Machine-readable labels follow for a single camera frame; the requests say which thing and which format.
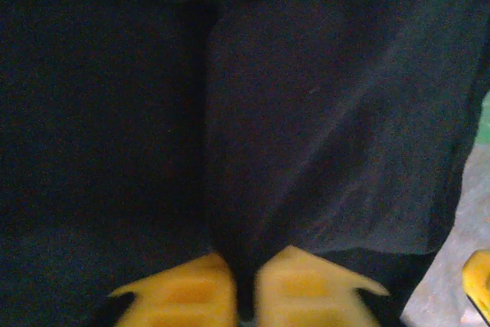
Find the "fabric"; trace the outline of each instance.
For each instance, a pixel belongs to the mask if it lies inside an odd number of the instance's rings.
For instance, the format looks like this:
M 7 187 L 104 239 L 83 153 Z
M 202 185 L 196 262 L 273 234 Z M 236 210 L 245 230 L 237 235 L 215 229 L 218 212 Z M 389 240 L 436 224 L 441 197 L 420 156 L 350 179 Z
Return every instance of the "fabric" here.
M 399 317 L 454 221 L 488 0 L 0 6 L 7 325 L 76 325 L 211 247 L 245 316 L 288 244 L 396 289 Z

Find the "concrete floor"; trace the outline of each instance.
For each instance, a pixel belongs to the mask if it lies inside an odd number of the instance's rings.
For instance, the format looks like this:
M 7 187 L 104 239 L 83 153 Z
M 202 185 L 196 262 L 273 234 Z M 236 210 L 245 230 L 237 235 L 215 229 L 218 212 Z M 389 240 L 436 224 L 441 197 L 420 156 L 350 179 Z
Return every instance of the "concrete floor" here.
M 461 279 L 463 264 L 483 248 L 490 248 L 490 146 L 477 144 L 465 167 L 456 225 L 405 309 L 414 327 L 486 326 Z

